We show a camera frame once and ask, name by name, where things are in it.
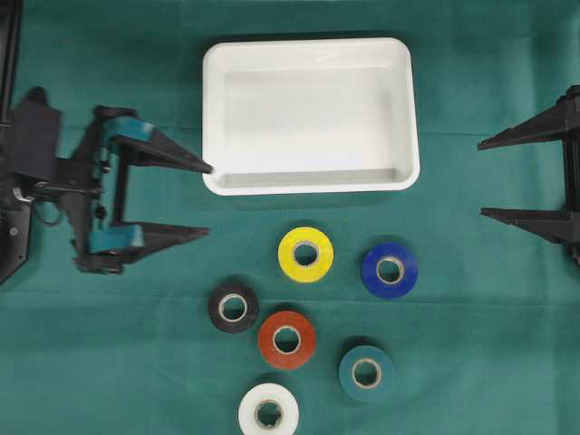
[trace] tape roll core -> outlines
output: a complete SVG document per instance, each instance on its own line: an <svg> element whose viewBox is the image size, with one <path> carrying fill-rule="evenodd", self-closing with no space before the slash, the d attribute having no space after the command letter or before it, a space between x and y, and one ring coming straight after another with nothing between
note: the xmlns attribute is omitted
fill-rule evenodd
<svg viewBox="0 0 580 435"><path fill-rule="evenodd" d="M310 246L316 256L308 265L296 260L296 250ZM282 271L298 283L314 283L320 280L333 265L334 249L328 236L319 229L298 227L288 232L278 246L278 264Z"/></svg>
<svg viewBox="0 0 580 435"><path fill-rule="evenodd" d="M376 370L376 378L370 384L356 379L355 370L360 363L370 363ZM374 346L357 346L348 351L338 369L344 392L357 401L381 401L394 388L395 369L391 358Z"/></svg>
<svg viewBox="0 0 580 435"><path fill-rule="evenodd" d="M281 351L276 334L288 328L298 336L298 345L290 352ZM295 311L279 311L269 316L260 327L257 337L262 357L276 369L294 370L304 365L316 347L316 332L310 321Z"/></svg>
<svg viewBox="0 0 580 435"><path fill-rule="evenodd" d="M232 299L242 301L242 314L230 319L225 314L226 303ZM216 288L209 297L208 316L211 323L224 333L237 334L250 328L257 319L259 305L256 294L247 285L227 283Z"/></svg>
<svg viewBox="0 0 580 435"><path fill-rule="evenodd" d="M397 266L399 271L395 279L381 276L380 267L384 262ZM371 249L361 267L362 281L373 295L383 299L395 299L408 294L417 283L419 268L412 252L396 243L385 243Z"/></svg>
<svg viewBox="0 0 580 435"><path fill-rule="evenodd" d="M275 404L280 412L273 425L265 425L258 418L260 408L267 403ZM237 420L244 435L293 435L300 412L289 390L275 383L261 383L244 395L237 410Z"/></svg>

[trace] blue tape roll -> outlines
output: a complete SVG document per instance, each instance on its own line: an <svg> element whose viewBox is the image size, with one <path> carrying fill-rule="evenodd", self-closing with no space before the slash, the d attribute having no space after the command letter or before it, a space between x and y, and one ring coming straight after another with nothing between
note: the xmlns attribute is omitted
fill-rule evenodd
<svg viewBox="0 0 580 435"><path fill-rule="evenodd" d="M389 259L400 269L399 278L392 283L379 275L379 264ZM419 275L415 256L404 246L385 243L371 249L362 261L362 280L366 288L375 296L394 299L410 292Z"/></svg>
<svg viewBox="0 0 580 435"><path fill-rule="evenodd" d="M357 383L354 378L354 367L358 362L371 363L375 366L376 384L365 387ZM395 384L395 368L391 358L373 346L357 346L348 351L341 360L338 376L344 392L353 399L364 402L384 400Z"/></svg>

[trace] white tape roll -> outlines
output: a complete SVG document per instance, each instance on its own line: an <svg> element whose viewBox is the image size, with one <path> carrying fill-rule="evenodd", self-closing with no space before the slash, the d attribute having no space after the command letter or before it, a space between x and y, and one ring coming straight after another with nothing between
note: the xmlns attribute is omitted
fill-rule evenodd
<svg viewBox="0 0 580 435"><path fill-rule="evenodd" d="M271 426L258 419L258 410L273 403L280 418ZM261 383L246 393L239 404L237 419L244 435L293 435L298 427L298 403L292 393L275 383Z"/></svg>

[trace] green cloth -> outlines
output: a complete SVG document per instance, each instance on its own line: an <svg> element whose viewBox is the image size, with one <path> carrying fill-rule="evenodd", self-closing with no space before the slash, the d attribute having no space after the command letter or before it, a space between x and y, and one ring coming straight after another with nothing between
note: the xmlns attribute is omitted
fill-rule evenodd
<svg viewBox="0 0 580 435"><path fill-rule="evenodd" d="M578 82L579 26L575 0L26 0L14 102L47 89L64 113L62 155L95 104L137 109L200 154L202 56L217 42L383 34L411 49L421 173L403 192L226 198L199 174L135 169L128 220L212 232L123 276L81 274L70 227L35 221L31 259L0 288L0 432L234 434L244 393L274 381L298 400L299 434L577 433L580 270L560 246L479 215L559 208L561 146L476 144ZM313 285L276 261L282 235L304 224L335 248ZM395 302L360 278L362 256L386 239L420 267ZM206 312L229 276L261 303L239 335ZM282 307L318 334L294 372L256 347L259 324ZM341 390L338 364L356 343L379 345L397 367L385 403Z"/></svg>

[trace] red tape roll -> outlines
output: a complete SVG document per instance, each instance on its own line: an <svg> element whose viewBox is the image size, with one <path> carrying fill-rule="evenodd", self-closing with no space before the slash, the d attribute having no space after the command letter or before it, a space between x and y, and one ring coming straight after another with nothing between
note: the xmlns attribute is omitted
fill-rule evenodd
<svg viewBox="0 0 580 435"><path fill-rule="evenodd" d="M282 329L290 328L298 334L298 345L289 353L276 347L274 337ZM314 354L316 332L303 315L295 311L280 311L266 319L260 328L257 344L262 357L276 369L294 370L304 365Z"/></svg>

